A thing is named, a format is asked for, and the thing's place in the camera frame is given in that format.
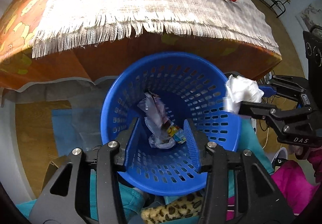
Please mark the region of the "purple candy wrapper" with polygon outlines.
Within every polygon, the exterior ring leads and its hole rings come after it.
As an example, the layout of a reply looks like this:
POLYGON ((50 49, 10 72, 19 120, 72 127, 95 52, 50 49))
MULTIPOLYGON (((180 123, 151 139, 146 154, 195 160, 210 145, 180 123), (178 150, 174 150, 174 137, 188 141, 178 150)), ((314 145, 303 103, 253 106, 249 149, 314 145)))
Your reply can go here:
POLYGON ((173 122, 167 117, 165 105, 160 97, 150 91, 144 92, 145 97, 137 104, 139 109, 145 113, 145 124, 150 132, 156 137, 166 140, 171 137, 167 129, 173 122))

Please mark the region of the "black speaker box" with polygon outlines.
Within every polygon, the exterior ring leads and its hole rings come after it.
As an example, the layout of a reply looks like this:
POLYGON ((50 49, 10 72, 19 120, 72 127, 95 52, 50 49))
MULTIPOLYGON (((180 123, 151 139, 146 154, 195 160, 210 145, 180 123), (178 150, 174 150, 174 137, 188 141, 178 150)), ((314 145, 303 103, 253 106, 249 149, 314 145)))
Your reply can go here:
POLYGON ((321 78, 322 41, 321 26, 314 25, 310 31, 303 31, 305 54, 308 60, 308 79, 321 78))

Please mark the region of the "beige checked fringed blanket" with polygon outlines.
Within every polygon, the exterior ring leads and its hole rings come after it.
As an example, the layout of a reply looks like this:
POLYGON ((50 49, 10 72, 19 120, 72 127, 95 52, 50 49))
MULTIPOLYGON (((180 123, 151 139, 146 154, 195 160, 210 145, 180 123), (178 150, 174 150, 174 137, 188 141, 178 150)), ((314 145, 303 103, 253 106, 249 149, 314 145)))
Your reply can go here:
POLYGON ((251 0, 48 0, 32 56, 143 32, 236 40, 279 53, 265 15, 251 0))

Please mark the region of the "teal trousers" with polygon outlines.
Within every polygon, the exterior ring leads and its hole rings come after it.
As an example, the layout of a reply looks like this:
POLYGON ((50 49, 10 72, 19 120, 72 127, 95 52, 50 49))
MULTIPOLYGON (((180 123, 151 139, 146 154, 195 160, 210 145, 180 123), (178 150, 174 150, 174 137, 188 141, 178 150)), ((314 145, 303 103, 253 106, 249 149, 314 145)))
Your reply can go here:
MULTIPOLYGON (((270 160, 265 155, 262 146, 258 141, 250 119, 241 120, 241 135, 237 150, 241 152, 245 149, 249 149, 255 154, 269 174, 274 172, 270 160)), ((123 184, 119 184, 119 188, 125 217, 126 220, 129 221, 132 217, 141 212, 141 209, 147 200, 147 193, 123 184)), ((91 217, 95 220, 98 219, 96 202, 96 173, 92 172, 90 178, 90 212, 91 217)), ((29 218, 29 214, 35 203, 36 200, 24 202, 17 204, 16 208, 18 208, 24 217, 29 218)))

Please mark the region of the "pink jacket sleeve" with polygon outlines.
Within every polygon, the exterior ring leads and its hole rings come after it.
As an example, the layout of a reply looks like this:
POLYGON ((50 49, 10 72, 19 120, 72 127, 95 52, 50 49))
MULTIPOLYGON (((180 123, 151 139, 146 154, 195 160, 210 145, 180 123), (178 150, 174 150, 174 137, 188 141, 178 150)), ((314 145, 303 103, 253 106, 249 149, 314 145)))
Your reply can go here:
POLYGON ((310 148, 306 156, 315 171, 315 181, 318 183, 316 186, 307 181, 302 168, 296 161, 288 160, 275 170, 272 167, 271 159, 266 156, 260 144, 239 148, 241 152, 245 149, 251 150, 266 171, 271 174, 272 180, 282 192, 293 213, 300 214, 312 200, 318 188, 321 187, 321 148, 310 148))

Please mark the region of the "white tissue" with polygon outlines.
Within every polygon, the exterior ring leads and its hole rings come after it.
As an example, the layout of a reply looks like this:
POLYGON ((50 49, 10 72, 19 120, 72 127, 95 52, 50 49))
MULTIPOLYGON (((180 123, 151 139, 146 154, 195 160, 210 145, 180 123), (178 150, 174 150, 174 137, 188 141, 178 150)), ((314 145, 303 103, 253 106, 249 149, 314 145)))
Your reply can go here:
POLYGON ((223 98, 224 111, 238 114, 241 102, 261 103, 264 92, 256 81, 240 75, 230 75, 225 84, 225 97, 223 98))

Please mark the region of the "blue plastic laundry basket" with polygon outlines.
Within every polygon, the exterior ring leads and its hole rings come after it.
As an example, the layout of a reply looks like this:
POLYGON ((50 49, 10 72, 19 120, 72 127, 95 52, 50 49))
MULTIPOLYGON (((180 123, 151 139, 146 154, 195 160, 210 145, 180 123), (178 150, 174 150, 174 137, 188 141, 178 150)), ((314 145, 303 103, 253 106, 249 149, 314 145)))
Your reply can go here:
POLYGON ((203 189, 206 173, 199 173, 185 143, 172 148, 151 146, 152 132, 143 110, 145 93, 159 96, 168 124, 183 128, 191 119, 210 141, 236 151, 241 119, 223 107, 226 76, 214 64, 184 52, 162 52, 133 63, 109 89, 100 117, 101 140, 108 143, 126 130, 134 118, 142 134, 132 146, 134 156, 121 177, 130 185, 159 196, 179 196, 203 189))

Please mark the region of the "white knotted plastic bag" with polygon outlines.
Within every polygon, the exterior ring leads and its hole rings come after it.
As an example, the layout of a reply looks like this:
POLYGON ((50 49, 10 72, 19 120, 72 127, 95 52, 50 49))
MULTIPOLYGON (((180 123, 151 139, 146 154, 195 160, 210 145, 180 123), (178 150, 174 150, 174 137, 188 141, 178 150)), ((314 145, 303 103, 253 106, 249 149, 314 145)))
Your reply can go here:
POLYGON ((149 145, 151 148, 158 149, 170 149, 176 144, 173 138, 166 139, 165 141, 156 137, 155 135, 151 135, 149 137, 149 145))

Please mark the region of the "leopard print slipper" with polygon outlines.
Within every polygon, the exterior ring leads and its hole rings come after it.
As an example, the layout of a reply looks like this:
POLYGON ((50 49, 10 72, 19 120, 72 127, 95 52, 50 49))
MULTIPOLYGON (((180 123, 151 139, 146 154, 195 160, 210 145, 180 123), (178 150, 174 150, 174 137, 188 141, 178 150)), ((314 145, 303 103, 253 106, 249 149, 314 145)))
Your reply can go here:
POLYGON ((169 204, 143 209, 140 215, 144 223, 166 223, 190 219, 200 215, 203 200, 202 192, 196 191, 169 204))

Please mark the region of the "white paper cone wrapper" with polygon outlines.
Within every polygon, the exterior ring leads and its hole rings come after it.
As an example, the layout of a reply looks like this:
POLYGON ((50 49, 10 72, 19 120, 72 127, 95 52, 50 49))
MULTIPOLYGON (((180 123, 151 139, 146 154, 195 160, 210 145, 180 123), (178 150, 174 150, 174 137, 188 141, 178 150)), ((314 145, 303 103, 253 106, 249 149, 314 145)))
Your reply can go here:
POLYGON ((186 141, 184 131, 178 126, 171 125, 166 131, 168 135, 175 140, 176 143, 183 144, 186 141))

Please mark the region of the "wall landscape painting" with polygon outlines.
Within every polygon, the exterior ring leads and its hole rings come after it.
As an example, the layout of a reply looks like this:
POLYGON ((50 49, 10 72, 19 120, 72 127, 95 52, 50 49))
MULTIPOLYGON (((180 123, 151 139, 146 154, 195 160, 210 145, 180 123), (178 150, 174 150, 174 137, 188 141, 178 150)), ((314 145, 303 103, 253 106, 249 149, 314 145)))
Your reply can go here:
POLYGON ((311 3, 296 16, 304 31, 310 31, 313 26, 321 26, 321 3, 311 3))

